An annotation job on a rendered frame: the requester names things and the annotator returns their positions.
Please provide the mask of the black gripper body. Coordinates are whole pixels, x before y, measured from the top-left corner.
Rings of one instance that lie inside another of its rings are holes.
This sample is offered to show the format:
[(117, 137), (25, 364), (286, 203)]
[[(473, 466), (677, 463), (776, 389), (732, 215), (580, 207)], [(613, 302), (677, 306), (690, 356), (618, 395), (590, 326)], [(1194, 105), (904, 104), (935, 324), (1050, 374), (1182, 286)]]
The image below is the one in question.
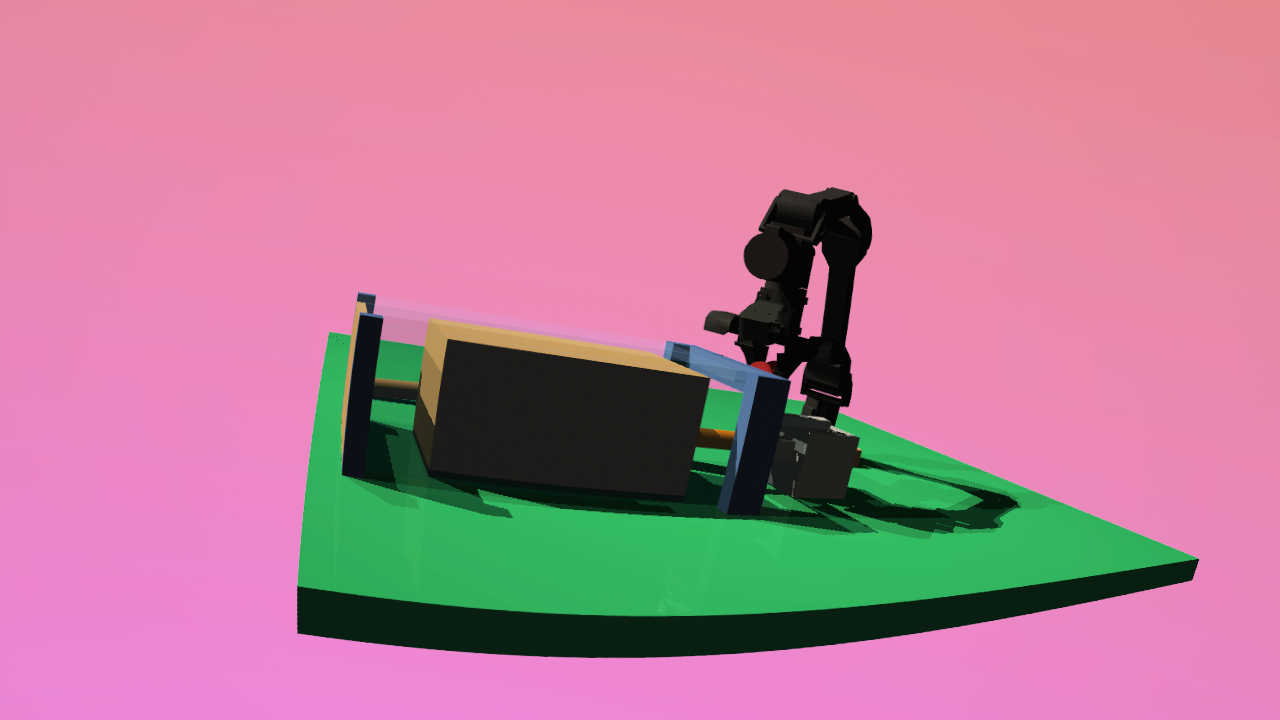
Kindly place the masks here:
[[(774, 343), (785, 346), (785, 354), (794, 357), (809, 357), (818, 363), (824, 363), (829, 365), (841, 365), (845, 359), (845, 345), (842, 342), (828, 340), (819, 336), (810, 336), (809, 340), (799, 337), (803, 333), (803, 309), (808, 304), (806, 290), (795, 288), (788, 284), (782, 284), (773, 281), (765, 281), (765, 287), (760, 291), (768, 293), (768, 300), (780, 304), (782, 296), (788, 296), (791, 304), (797, 315), (797, 329), (794, 336), (788, 338), (780, 337)], [(704, 331), (710, 331), (717, 334), (726, 334), (727, 332), (739, 334), (739, 342), (746, 345), (762, 345), (760, 342), (753, 340), (740, 338), (740, 315), (733, 313), (723, 313), (710, 310), (707, 314), (707, 320)]]

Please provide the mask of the blue flat bar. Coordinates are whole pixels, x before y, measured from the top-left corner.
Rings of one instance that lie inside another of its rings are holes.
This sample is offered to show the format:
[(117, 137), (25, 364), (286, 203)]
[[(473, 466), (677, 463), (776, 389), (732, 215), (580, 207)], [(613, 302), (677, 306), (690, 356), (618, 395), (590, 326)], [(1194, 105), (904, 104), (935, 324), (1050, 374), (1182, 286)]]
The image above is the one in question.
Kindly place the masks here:
[(749, 369), (760, 372), (765, 375), (771, 375), (777, 379), (774, 387), (774, 396), (771, 405), (771, 414), (765, 427), (765, 437), (762, 446), (762, 454), (759, 461), (756, 462), (756, 471), (753, 480), (753, 489), (748, 502), (748, 511), (746, 511), (746, 515), (759, 516), (765, 495), (765, 487), (771, 475), (771, 465), (773, 462), (776, 448), (780, 439), (780, 430), (782, 427), (785, 409), (788, 400), (788, 391), (792, 380), (783, 379), (780, 375), (773, 375), (768, 372), (763, 372), (755, 366), (749, 366), (748, 364), (739, 363), (737, 360), (733, 360), (731, 357), (724, 357), (721, 354), (714, 354), (713, 351), (701, 348), (696, 345), (689, 345), (689, 346), (692, 346), (694, 348), (700, 348), (701, 351), (713, 354), (718, 357), (723, 357), (726, 360), (730, 360), (731, 363), (737, 363), (742, 366), (748, 366)]

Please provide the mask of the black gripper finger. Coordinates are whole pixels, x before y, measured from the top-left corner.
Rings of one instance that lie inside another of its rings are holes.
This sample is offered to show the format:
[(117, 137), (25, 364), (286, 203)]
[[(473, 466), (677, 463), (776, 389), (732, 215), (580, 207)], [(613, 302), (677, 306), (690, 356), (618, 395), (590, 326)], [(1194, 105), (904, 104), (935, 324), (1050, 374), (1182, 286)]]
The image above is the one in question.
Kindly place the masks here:
[(767, 346), (767, 345), (746, 345), (746, 343), (742, 343), (742, 342), (739, 342), (739, 341), (733, 341), (733, 343), (737, 345), (740, 348), (742, 348), (742, 354), (746, 357), (748, 365), (750, 365), (753, 363), (759, 363), (759, 361), (765, 363), (767, 361), (767, 354), (768, 354), (769, 346)]
[(777, 354), (777, 366), (774, 375), (788, 379), (801, 363), (809, 363), (809, 357), (794, 357), (786, 354)]

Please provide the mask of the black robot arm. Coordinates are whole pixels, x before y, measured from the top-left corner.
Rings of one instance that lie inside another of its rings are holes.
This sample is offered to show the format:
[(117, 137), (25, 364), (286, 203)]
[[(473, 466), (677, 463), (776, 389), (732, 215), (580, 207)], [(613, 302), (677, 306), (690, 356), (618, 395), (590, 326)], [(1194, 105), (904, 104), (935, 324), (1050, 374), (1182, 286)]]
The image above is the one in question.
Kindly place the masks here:
[[(759, 279), (808, 290), (815, 256), (812, 245), (822, 242), (829, 273), (820, 337), (845, 345), (856, 266), (870, 249), (870, 217), (856, 193), (835, 187), (815, 193), (782, 190), (778, 195), (758, 227), (762, 234), (753, 236), (745, 246), (744, 264)], [(791, 299), (782, 296), (776, 304), (767, 296), (758, 291), (755, 302), (740, 313), (741, 340), (774, 345), (780, 337), (790, 340), (796, 332), (797, 315)], [(801, 415), (824, 416), (835, 427), (838, 409), (849, 407), (851, 400), (850, 372), (846, 347), (841, 365), (810, 359), (803, 374), (800, 395), (806, 395), (806, 401)]]

